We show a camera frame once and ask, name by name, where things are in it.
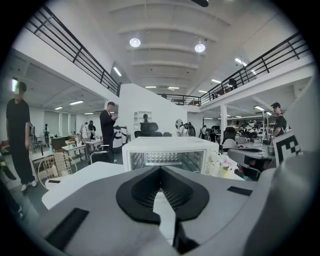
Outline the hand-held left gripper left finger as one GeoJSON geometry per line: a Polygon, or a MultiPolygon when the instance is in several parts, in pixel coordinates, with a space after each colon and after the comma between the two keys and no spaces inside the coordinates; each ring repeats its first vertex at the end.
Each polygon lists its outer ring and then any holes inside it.
{"type": "Polygon", "coordinates": [[[116,202],[133,221],[159,225],[161,217],[154,212],[154,202],[160,188],[161,169],[155,166],[121,184],[116,202]]]}

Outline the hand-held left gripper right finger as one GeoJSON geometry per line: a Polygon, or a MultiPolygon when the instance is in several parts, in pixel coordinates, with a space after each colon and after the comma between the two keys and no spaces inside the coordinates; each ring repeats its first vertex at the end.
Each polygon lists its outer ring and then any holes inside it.
{"type": "Polygon", "coordinates": [[[167,167],[159,169],[159,188],[179,222],[196,219],[207,206],[210,194],[201,184],[167,167]]]}

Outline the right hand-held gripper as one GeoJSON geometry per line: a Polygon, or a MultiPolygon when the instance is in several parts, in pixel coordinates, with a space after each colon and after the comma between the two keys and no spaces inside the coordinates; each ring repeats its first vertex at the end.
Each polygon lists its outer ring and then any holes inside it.
{"type": "Polygon", "coordinates": [[[320,253],[320,75],[286,113],[301,151],[277,168],[245,256],[320,253]]]}

